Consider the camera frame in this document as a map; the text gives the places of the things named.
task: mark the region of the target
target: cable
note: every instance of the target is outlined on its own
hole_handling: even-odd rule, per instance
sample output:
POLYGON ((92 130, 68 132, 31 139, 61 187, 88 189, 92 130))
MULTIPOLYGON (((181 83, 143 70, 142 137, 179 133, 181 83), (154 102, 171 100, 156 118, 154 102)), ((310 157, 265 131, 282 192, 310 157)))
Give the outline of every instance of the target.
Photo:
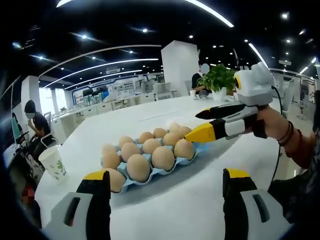
MULTIPOLYGON (((278 99, 279 99, 279 103, 280 103, 280 113, 282 115, 283 113, 283 108, 282 108, 282 103, 281 103, 281 97, 280 97, 280 94, 279 94, 279 91, 278 89, 275 87, 275 86, 271 86, 272 89, 274 89, 276 91, 276 94, 278 95, 278 99)), ((275 178, 275 175, 276 175, 276 172, 277 172, 277 169, 278 169, 278 165, 279 165, 279 159, 280 159, 280 145, 279 145, 279 151, 278 151, 278 159, 276 161, 276 165, 275 165, 275 169, 274 169, 274 173, 273 173, 273 176, 272 176, 272 180, 271 180, 271 183, 273 182, 274 178, 275 178)))

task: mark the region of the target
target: cup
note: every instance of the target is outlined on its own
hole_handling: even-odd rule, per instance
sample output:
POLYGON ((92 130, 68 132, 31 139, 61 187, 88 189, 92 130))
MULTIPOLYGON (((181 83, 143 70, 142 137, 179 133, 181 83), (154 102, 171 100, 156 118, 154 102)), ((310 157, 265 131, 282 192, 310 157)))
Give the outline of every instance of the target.
POLYGON ((59 153, 59 146, 55 145, 44 150, 39 156, 39 161, 58 184, 67 180, 68 175, 59 153))
POLYGON ((197 100, 196 90, 190 90, 190 96, 193 100, 197 100))

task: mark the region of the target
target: egg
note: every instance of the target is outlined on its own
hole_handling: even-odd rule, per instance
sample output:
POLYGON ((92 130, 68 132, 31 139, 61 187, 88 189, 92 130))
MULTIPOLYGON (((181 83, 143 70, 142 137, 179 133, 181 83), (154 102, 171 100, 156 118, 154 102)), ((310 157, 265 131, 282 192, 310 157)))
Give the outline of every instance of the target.
POLYGON ((151 132, 146 131, 140 135, 138 142, 143 144, 146 140, 154 138, 155 136, 151 132))
POLYGON ((151 156, 152 165, 157 169, 170 171, 175 165, 175 155, 166 146, 157 147, 151 156))
POLYGON ((134 143, 134 140, 129 136, 122 136, 119 139, 119 148, 121 149, 125 143, 134 143))
POLYGON ((110 169, 116 170, 120 163, 121 163, 120 156, 115 151, 109 151, 103 155, 103 159, 102 159, 103 168, 110 168, 110 169))
POLYGON ((144 183, 148 180, 151 169, 144 156, 133 154, 126 163, 126 171, 132 180, 144 183))
POLYGON ((154 138, 147 139, 142 145, 142 151, 145 154, 152 154, 157 147, 160 147, 161 143, 154 138))
POLYGON ((173 122, 169 126, 169 132, 171 133, 177 133, 179 131, 180 125, 176 122, 173 122))
POLYGON ((175 146, 180 137, 175 132, 168 132, 162 139, 163 145, 175 146))
POLYGON ((174 147, 174 155, 176 157, 187 158, 191 160, 196 153, 195 147, 192 142, 181 139, 174 147))
POLYGON ((140 148, 132 142, 126 142, 123 144, 121 148, 121 157, 125 163, 133 154, 141 154, 140 148))
POLYGON ((102 156, 108 152, 117 152, 117 149, 115 146, 111 145, 111 144, 104 144, 102 146, 102 156))
POLYGON ((167 134, 167 130, 158 127, 153 130, 153 135, 155 138, 163 138, 167 134))
POLYGON ((178 133, 179 137, 181 139, 183 139, 185 137, 185 135, 187 135, 191 131, 192 131, 191 128, 189 128, 187 126, 180 126, 177 133, 178 133))
POLYGON ((125 176, 123 176, 120 172, 112 168, 107 168, 106 170, 109 172, 109 176, 110 176, 111 192, 113 193, 121 192, 122 187, 126 182, 125 176))

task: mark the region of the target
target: egg carton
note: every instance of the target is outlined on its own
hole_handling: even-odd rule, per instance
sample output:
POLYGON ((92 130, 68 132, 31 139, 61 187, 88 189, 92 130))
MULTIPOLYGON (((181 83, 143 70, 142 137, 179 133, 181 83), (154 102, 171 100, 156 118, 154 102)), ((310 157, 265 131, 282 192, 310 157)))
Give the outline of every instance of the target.
MULTIPOLYGON (((158 140, 161 143, 161 145, 163 146, 162 138, 156 138, 156 140, 158 140)), ((143 153, 143 148, 142 148, 143 144, 138 143, 138 139, 135 139, 134 143, 141 149, 141 153, 142 153, 141 155, 143 155, 147 159, 147 161, 149 163, 149 166, 150 166, 150 175, 149 175, 148 179, 145 182, 139 182, 139 181, 131 180, 130 176, 129 176, 128 172, 127 172, 127 163, 123 161, 123 159, 121 157, 120 147, 118 145, 116 145, 115 148, 117 149, 117 154, 121 158, 121 163, 116 168, 116 170, 118 172, 120 172, 121 174, 123 174, 125 176, 125 178, 126 178, 126 181, 125 181, 124 185, 122 186, 121 191, 118 192, 118 194, 125 193, 130 185, 138 185, 138 186, 147 185, 152 180, 153 176, 156 175, 156 174, 163 175, 163 176, 168 175, 168 174, 172 173, 175 170, 177 165, 183 165, 183 166, 189 165, 197 157, 197 155, 199 153, 203 152, 206 149, 206 144, 201 144, 201 143, 197 143, 197 142, 192 143, 194 148, 195 148, 195 154, 194 154, 193 158, 191 160, 189 160, 189 159, 187 159, 185 157, 175 157, 173 168, 170 171, 166 171, 166 170, 163 170, 163 169, 156 168, 156 167, 152 166, 152 161, 151 161, 151 156, 152 155, 148 154, 148 153, 143 153)), ((174 151, 174 147, 173 146, 165 145, 165 147, 168 147, 170 150, 172 150, 172 152, 174 151)), ((103 161, 103 158, 101 157, 100 158, 101 166, 102 166, 102 161, 103 161)))

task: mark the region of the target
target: white tabletop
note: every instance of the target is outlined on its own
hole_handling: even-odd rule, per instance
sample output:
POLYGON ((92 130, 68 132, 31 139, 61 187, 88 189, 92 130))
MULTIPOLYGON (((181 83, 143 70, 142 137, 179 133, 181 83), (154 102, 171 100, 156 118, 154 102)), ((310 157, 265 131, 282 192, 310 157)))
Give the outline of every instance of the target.
MULTIPOLYGON (((138 138, 173 121, 195 128, 206 122, 195 118, 201 110, 223 103, 212 99, 171 98, 111 111, 86 119, 60 149, 69 179, 57 185, 44 173, 35 193, 42 226, 51 219, 52 208, 75 192, 83 177, 101 169, 101 147, 118 144, 120 136, 138 138)), ((280 110, 279 101, 271 106, 280 110)), ((252 133, 232 140, 220 139, 192 164, 153 179, 123 194, 112 194, 110 232, 113 240, 219 240, 224 239, 222 197, 224 168, 243 169, 258 188, 268 189, 278 159, 279 145, 273 139, 252 133)))

